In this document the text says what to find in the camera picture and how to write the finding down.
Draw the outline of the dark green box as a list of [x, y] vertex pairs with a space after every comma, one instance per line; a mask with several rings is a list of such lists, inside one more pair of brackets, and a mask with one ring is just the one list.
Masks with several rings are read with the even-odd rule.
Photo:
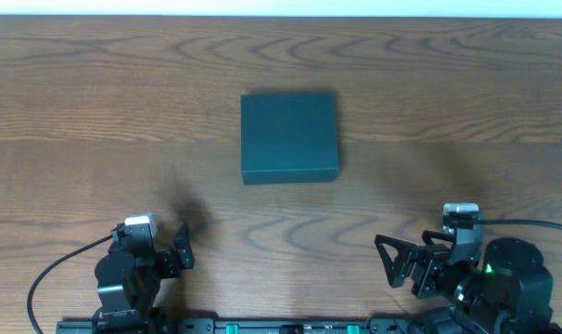
[[340, 171], [331, 92], [243, 95], [241, 175], [246, 185], [321, 183]]

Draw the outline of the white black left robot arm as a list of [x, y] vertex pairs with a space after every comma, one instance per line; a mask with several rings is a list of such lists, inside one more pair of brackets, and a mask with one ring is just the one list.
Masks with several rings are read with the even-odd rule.
[[94, 333], [175, 333], [177, 326], [154, 306], [164, 279], [194, 267], [189, 230], [183, 225], [173, 246], [156, 250], [149, 224], [119, 224], [108, 254], [95, 268], [101, 308], [92, 317]]

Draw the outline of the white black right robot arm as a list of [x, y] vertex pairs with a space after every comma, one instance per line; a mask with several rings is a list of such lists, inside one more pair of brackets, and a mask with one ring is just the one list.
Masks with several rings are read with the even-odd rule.
[[559, 333], [550, 306], [553, 277], [542, 253], [518, 238], [426, 231], [420, 245], [378, 235], [375, 244], [389, 284], [413, 281], [419, 299], [442, 297], [449, 306], [412, 320], [410, 333]]

